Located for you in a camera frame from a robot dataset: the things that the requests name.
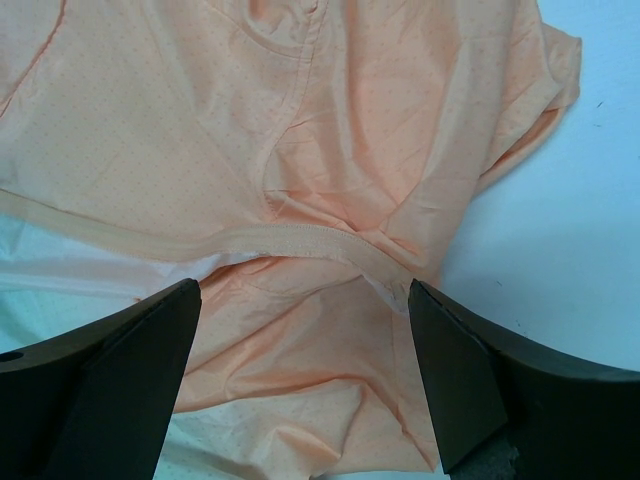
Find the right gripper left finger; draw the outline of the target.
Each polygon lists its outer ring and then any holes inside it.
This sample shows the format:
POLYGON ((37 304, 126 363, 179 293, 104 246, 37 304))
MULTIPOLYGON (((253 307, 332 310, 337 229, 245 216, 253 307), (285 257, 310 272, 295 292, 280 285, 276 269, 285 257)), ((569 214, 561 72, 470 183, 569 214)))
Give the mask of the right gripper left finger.
POLYGON ((151 479, 201 309, 182 280, 1 355, 4 479, 151 479))

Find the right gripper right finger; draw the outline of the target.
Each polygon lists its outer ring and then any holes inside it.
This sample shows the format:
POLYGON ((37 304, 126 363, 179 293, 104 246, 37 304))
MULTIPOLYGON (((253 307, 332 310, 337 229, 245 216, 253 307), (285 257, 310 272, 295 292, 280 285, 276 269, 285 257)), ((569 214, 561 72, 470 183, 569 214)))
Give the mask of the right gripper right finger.
POLYGON ((637 372, 544 346, 420 281, 408 306, 449 477, 638 477, 637 372))

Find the orange and teal jacket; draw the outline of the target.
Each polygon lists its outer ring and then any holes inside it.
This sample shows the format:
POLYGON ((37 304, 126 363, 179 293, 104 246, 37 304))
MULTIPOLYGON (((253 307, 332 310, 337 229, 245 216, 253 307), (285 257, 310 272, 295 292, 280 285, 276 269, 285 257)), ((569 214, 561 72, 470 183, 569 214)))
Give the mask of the orange and teal jacket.
POLYGON ((199 281, 172 478, 430 472, 411 282, 581 60, 534 1, 5 1, 1 287, 199 281))

